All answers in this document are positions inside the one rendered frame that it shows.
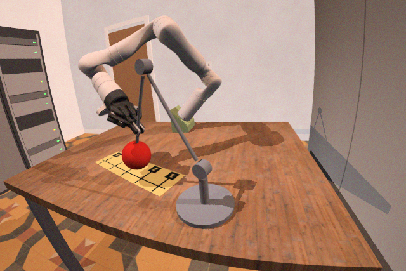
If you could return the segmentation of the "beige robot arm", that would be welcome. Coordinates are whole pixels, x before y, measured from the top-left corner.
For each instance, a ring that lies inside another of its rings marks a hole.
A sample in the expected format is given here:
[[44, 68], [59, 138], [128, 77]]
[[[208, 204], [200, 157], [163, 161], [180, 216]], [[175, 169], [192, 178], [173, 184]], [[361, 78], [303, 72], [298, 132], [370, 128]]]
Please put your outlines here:
[[84, 55], [78, 63], [79, 70], [92, 80], [92, 85], [104, 103], [113, 90], [121, 89], [109, 76], [103, 64], [111, 67], [133, 56], [145, 43], [157, 38], [163, 45], [177, 54], [183, 64], [196, 73], [206, 86], [196, 88], [179, 109], [178, 115], [189, 121], [204, 102], [220, 87], [221, 78], [207, 65], [200, 52], [191, 45], [178, 24], [168, 16], [160, 16], [129, 37], [105, 50]]

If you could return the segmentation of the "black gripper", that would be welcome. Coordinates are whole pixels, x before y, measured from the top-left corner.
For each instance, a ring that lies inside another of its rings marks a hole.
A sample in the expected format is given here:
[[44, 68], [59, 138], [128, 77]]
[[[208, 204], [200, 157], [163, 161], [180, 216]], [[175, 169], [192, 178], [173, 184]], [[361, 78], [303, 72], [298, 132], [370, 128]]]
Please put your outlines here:
[[[109, 109], [107, 121], [122, 128], [129, 127], [137, 136], [144, 133], [145, 127], [140, 123], [137, 127], [138, 106], [133, 105], [121, 89], [111, 91], [104, 99], [104, 104]], [[122, 122], [122, 123], [121, 123]]]

